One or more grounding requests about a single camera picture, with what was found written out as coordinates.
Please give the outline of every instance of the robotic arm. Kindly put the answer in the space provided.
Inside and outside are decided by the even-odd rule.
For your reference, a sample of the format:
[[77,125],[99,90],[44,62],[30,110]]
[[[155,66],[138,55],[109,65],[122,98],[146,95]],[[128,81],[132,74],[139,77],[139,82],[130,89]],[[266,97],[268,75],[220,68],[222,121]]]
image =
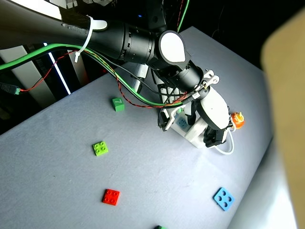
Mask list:
[[[210,86],[218,83],[219,77],[213,71],[204,74],[191,61],[177,32],[151,32],[122,22],[91,21],[43,0],[3,0],[0,17],[0,49],[43,42],[82,46],[94,23],[87,47],[114,59],[146,64],[161,83],[187,93],[181,107],[162,110],[163,130],[172,127],[196,147],[225,142],[232,119],[226,102]],[[174,123],[175,119],[185,124]]]

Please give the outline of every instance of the power outlet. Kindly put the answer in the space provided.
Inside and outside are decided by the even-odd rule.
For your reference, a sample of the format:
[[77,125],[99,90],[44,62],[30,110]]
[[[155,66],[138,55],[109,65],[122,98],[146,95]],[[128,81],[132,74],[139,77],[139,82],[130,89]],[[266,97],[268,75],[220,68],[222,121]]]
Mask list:
[[188,126],[188,124],[184,118],[179,118],[176,123],[181,129],[185,129]]

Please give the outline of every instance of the dark background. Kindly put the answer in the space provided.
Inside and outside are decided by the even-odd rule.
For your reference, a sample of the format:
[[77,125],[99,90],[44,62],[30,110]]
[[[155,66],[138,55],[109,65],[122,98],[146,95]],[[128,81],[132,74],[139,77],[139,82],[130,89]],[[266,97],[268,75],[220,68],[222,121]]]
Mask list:
[[[149,15],[147,12],[152,12],[153,7],[150,6],[147,9],[147,1],[152,1],[154,4],[158,2],[161,4],[162,2],[162,0],[114,0],[112,4],[103,7],[96,3],[86,4],[82,0],[77,0],[78,6],[69,10],[83,15],[91,15],[95,19],[119,20],[148,28]],[[163,0],[168,29],[177,30],[180,8],[183,12],[186,2],[187,0]],[[270,34],[302,9],[303,6],[304,2],[299,0],[190,0],[180,31],[194,26],[261,68],[260,52],[263,43]],[[42,47],[42,44],[24,45],[27,52],[40,47]],[[63,53],[58,51],[54,52],[53,55],[58,58]],[[90,81],[94,81],[106,73],[105,69],[92,62],[85,55],[83,60]],[[44,75],[51,66],[47,55],[35,60],[34,64],[41,75]],[[71,92],[78,90],[81,86],[70,60],[64,59],[58,65]],[[0,73],[0,82],[24,88],[11,71]],[[45,82],[57,100],[67,95],[55,71],[51,72]],[[0,134],[40,110],[41,107],[30,94],[16,96],[0,91]]]

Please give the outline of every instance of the number on green cube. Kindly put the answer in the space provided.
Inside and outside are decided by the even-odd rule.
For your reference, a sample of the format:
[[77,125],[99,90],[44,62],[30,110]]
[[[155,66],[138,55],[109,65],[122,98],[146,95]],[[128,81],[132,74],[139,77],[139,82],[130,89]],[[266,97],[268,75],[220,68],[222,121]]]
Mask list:
[[105,142],[99,142],[93,145],[96,156],[103,155],[108,152],[108,148]]
[[114,106],[114,109],[116,112],[123,111],[125,109],[123,99],[121,99],[121,98],[114,98],[112,100],[112,103],[113,103],[113,106]]

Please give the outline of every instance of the zip tie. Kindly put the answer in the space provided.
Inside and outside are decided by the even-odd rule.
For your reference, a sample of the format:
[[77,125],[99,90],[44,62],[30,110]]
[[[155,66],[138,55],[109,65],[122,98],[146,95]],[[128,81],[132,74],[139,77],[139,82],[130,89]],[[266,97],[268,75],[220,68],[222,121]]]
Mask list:
[[91,16],[89,16],[89,15],[87,15],[87,17],[90,18],[89,33],[88,33],[87,39],[86,39],[84,45],[82,46],[82,48],[81,48],[79,51],[77,51],[77,52],[75,53],[75,60],[74,60],[74,61],[75,61],[76,63],[77,63],[77,61],[78,61],[78,57],[80,56],[81,52],[84,51],[85,48],[87,47],[87,45],[88,45],[88,43],[89,43],[89,41],[90,41],[90,38],[91,38],[91,36],[92,36],[92,32],[93,32],[93,21],[94,21],[94,20],[93,20],[93,17],[91,17]]

